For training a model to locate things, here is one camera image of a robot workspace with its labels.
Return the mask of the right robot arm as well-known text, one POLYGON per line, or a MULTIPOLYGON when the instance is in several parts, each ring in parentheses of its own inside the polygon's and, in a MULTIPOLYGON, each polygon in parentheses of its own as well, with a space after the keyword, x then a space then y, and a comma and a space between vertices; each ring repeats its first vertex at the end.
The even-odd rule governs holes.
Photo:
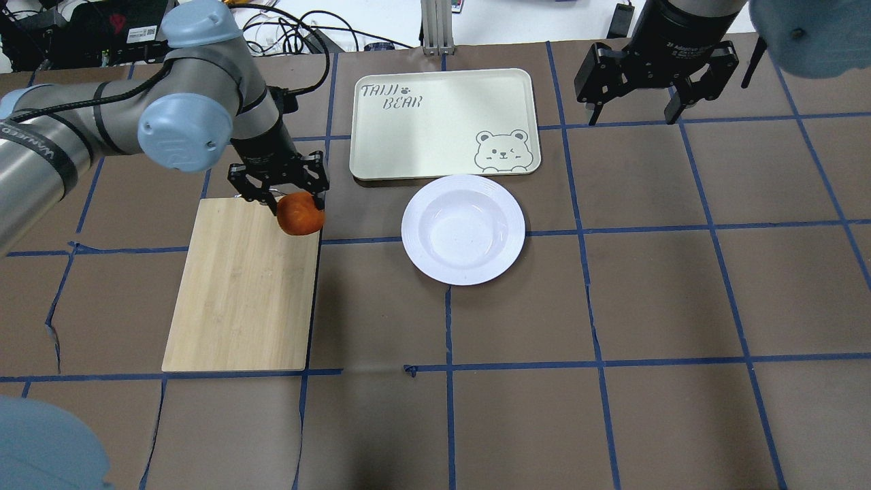
POLYGON ((628 45, 592 44, 575 75, 576 100, 590 112, 590 125, 608 102, 635 90, 672 87, 663 109, 669 124, 695 103, 718 99, 740 62, 725 34, 743 8, 758 40, 742 87, 764 54, 810 80, 869 66, 868 1, 647 1, 628 45))

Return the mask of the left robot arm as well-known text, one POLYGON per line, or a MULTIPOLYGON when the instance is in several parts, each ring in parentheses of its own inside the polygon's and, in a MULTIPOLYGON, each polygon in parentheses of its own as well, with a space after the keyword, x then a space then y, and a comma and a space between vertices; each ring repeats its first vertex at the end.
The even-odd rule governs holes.
POLYGON ((273 188, 293 185, 323 211, 323 152, 298 152, 283 121, 313 87, 268 86, 226 3, 181 4, 161 30, 170 52, 148 80, 38 84, 3 97, 3 255, 107 156, 144 153, 190 173, 232 146, 242 161, 227 179, 241 198, 281 216, 273 188))

